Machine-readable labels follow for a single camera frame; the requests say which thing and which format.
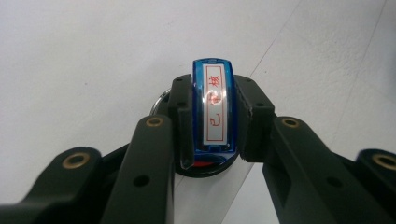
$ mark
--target white label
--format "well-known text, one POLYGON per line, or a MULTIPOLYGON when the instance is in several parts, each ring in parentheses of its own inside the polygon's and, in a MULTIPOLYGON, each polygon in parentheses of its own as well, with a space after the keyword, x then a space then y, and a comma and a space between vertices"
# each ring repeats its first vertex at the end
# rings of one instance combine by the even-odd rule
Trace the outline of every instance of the white label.
POLYGON ((204 145, 227 144, 227 89, 223 64, 204 64, 204 145))

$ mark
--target red border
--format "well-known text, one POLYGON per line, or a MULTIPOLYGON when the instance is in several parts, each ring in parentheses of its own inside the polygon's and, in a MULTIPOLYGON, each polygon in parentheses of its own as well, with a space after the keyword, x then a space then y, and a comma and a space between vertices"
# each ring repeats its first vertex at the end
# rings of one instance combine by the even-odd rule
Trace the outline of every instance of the red border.
MULTIPOLYGON (((208 94, 208 83, 207 83, 207 67, 219 67, 220 68, 220 77, 221 77, 221 91, 223 91, 223 71, 221 69, 221 66, 210 66, 207 65, 206 66, 206 71, 205 71, 205 81, 206 81, 206 93, 205 93, 205 97, 207 97, 208 94)), ((206 98, 206 142, 216 142, 216 141, 224 141, 224 122, 226 122, 226 120, 224 120, 224 101, 221 100, 221 118, 222 118, 222 129, 221 129, 221 139, 208 139, 209 138, 209 105, 207 103, 207 98, 206 98)))

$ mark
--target white surface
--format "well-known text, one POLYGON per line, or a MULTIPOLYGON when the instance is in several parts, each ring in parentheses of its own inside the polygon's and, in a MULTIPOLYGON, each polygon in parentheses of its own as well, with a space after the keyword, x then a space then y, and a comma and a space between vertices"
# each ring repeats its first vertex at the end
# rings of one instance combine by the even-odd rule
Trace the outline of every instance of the white surface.
MULTIPOLYGON (((278 115, 345 157, 396 152, 395 15, 395 0, 2 1, 0 203, 20 200, 70 147, 106 155, 129 142, 204 57, 252 75, 278 115)), ((276 222, 262 166, 250 167, 177 176, 175 223, 276 222)))

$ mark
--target red symbol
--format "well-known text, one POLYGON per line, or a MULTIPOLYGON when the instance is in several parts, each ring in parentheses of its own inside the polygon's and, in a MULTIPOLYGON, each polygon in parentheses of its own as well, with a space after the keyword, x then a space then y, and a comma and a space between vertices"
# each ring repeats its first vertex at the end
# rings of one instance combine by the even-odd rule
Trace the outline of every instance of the red symbol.
POLYGON ((216 121, 214 119, 210 119, 210 124, 212 126, 219 126, 220 125, 220 114, 216 114, 218 116, 218 122, 216 123, 216 121))
POLYGON ((207 95, 207 100, 210 102, 211 105, 215 105, 218 102, 221 102, 221 96, 219 97, 217 92, 211 91, 207 95))
POLYGON ((211 82, 209 82, 209 84, 214 86, 214 87, 217 87, 220 84, 219 76, 216 76, 216 77, 210 76, 209 79, 211 81, 211 82))

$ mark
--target blue transparent casing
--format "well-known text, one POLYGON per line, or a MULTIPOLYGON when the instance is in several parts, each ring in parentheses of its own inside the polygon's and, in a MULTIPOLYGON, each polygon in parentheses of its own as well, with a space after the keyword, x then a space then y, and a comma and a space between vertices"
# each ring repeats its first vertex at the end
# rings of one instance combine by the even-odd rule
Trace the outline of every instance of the blue transparent casing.
POLYGON ((231 63, 216 58, 194 61, 192 88, 195 162, 224 163, 237 152, 231 63))

